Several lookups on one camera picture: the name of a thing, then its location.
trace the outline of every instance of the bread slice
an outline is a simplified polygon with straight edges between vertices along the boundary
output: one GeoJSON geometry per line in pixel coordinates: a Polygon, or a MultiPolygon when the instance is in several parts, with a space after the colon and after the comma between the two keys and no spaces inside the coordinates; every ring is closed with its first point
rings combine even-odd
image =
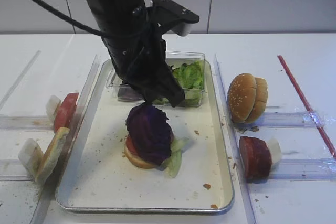
{"type": "Polygon", "coordinates": [[[55,121],[57,110],[61,106],[61,104],[61,100],[55,95],[52,95],[46,104],[46,113],[52,123],[54,123],[55,121]]]}
{"type": "Polygon", "coordinates": [[[250,73],[236,76],[228,89],[228,106],[232,120],[235,123],[244,123],[255,104],[257,82],[250,73]]]}
{"type": "Polygon", "coordinates": [[[255,122],[263,114],[266,108],[268,99],[267,82],[265,79],[258,77],[256,77],[255,80],[257,83],[256,99],[251,114],[248,116],[245,123],[255,122]]]}
{"type": "Polygon", "coordinates": [[[145,169],[150,169],[150,168],[155,168],[157,167],[157,165],[146,162],[145,160],[143,160],[141,157],[137,156],[137,155],[133,155],[130,150],[127,148],[126,144],[124,147],[124,153],[125,156],[129,159],[129,161],[139,167],[139,168],[145,168],[145,169]]]}
{"type": "Polygon", "coordinates": [[[36,183],[43,185],[56,167],[68,134],[69,129],[63,127],[56,132],[41,160],[35,177],[36,183]]]}
{"type": "Polygon", "coordinates": [[[42,161],[43,152],[34,139],[27,139],[19,152],[19,160],[34,178],[42,161]]]}

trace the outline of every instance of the tray rim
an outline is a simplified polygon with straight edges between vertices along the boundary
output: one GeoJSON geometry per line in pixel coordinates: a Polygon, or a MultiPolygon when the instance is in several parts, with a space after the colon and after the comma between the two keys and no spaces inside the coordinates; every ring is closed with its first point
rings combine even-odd
{"type": "MultiPolygon", "coordinates": [[[[207,63],[209,65],[209,75],[211,77],[211,82],[212,82],[212,86],[211,88],[214,89],[215,92],[215,87],[214,87],[214,79],[212,76],[212,70],[211,70],[211,64],[205,59],[204,60],[205,64],[207,63]]],[[[111,71],[114,70],[112,62],[110,59],[106,60],[99,72],[98,78],[96,79],[96,82],[94,83],[94,87],[93,87],[93,91],[91,93],[91,97],[89,102],[87,103],[88,105],[91,103],[91,100],[93,99],[93,95],[94,92],[99,88],[99,81],[100,79],[103,78],[104,76],[104,71],[106,71],[106,68],[111,68],[111,71]]],[[[217,108],[217,117],[220,118],[220,114],[219,114],[219,106],[218,106],[218,101],[217,101],[217,96],[215,93],[215,103],[216,103],[216,108],[217,108]]],[[[221,128],[220,130],[220,134],[222,136],[222,139],[224,141],[224,135],[223,135],[223,130],[221,128]]],[[[226,212],[228,212],[233,203],[234,203],[234,199],[235,199],[235,188],[233,185],[233,181],[232,181],[232,177],[230,176],[230,185],[231,185],[231,189],[232,189],[232,197],[229,201],[229,203],[222,207],[222,208],[218,208],[218,209],[209,209],[209,208],[124,208],[124,207],[95,207],[95,208],[88,208],[88,207],[71,207],[71,206],[66,206],[63,203],[60,202],[59,197],[58,197],[58,190],[59,190],[59,186],[61,184],[61,181],[63,179],[65,170],[68,166],[68,162],[70,161],[70,155],[73,151],[73,148],[68,152],[68,156],[67,156],[67,162],[66,164],[63,166],[63,170],[60,176],[60,179],[57,183],[57,187],[55,190],[55,201],[56,203],[63,209],[69,211],[69,212],[73,212],[76,214],[141,214],[141,215],[148,215],[148,214],[165,214],[165,215],[222,215],[225,214],[226,212]]],[[[225,155],[227,156],[227,150],[226,148],[224,148],[224,152],[225,155]]],[[[227,168],[229,170],[230,173],[230,166],[229,166],[229,162],[227,162],[227,168]]]]}

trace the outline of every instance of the red straw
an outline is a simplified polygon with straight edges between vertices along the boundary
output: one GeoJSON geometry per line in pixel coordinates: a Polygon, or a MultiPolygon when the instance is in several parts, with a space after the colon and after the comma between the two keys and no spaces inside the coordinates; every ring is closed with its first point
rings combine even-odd
{"type": "MultiPolygon", "coordinates": [[[[310,106],[307,98],[303,94],[303,91],[300,89],[300,87],[299,87],[298,83],[296,82],[293,74],[289,70],[289,68],[288,68],[285,60],[283,59],[283,57],[281,55],[278,55],[278,59],[279,59],[281,65],[283,66],[286,74],[288,75],[290,81],[292,82],[292,84],[293,84],[296,92],[298,93],[298,95],[299,95],[299,97],[300,97],[303,105],[306,107],[307,111],[312,112],[313,111],[312,107],[310,106]]],[[[323,138],[326,146],[328,147],[328,149],[329,149],[332,157],[336,157],[336,149],[333,146],[332,142],[330,141],[330,138],[328,137],[328,135],[327,135],[326,131],[324,130],[324,128],[323,127],[317,127],[317,126],[316,126],[316,128],[320,132],[320,135],[322,136],[322,138],[323,138]]]]}

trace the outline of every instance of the sandwich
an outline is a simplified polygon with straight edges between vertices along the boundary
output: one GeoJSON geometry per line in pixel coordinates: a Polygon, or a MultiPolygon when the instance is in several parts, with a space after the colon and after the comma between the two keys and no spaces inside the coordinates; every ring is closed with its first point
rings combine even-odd
{"type": "Polygon", "coordinates": [[[126,119],[129,135],[124,155],[139,168],[168,168],[169,175],[175,177],[187,139],[177,140],[167,120],[166,113],[151,104],[132,108],[126,119]]]}

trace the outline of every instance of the bottom bun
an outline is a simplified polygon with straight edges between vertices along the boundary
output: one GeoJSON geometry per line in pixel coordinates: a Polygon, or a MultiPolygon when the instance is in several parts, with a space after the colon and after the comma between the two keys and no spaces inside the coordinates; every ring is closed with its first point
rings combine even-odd
{"type": "Polygon", "coordinates": [[[139,168],[145,168],[145,169],[150,169],[150,168],[155,168],[157,167],[157,165],[146,162],[145,160],[143,160],[141,157],[134,155],[130,152],[130,150],[127,148],[126,144],[125,144],[125,148],[124,148],[124,153],[125,156],[129,159],[129,161],[139,167],[139,168]]]}

